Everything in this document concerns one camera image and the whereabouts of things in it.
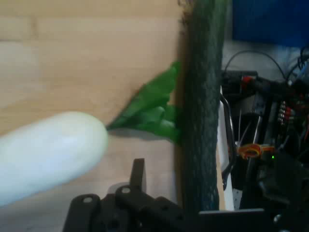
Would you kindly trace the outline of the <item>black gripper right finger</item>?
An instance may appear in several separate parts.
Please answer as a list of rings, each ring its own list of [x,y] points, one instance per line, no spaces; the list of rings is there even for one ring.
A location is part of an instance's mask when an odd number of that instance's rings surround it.
[[[200,232],[307,232],[307,211],[271,212],[265,209],[205,211],[198,216]]]

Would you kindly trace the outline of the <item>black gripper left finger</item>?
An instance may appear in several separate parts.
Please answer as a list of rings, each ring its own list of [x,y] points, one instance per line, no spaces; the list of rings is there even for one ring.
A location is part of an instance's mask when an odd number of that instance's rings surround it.
[[[182,209],[164,197],[145,192],[145,160],[133,161],[128,184],[104,198],[75,197],[69,207],[65,232],[184,232]]]

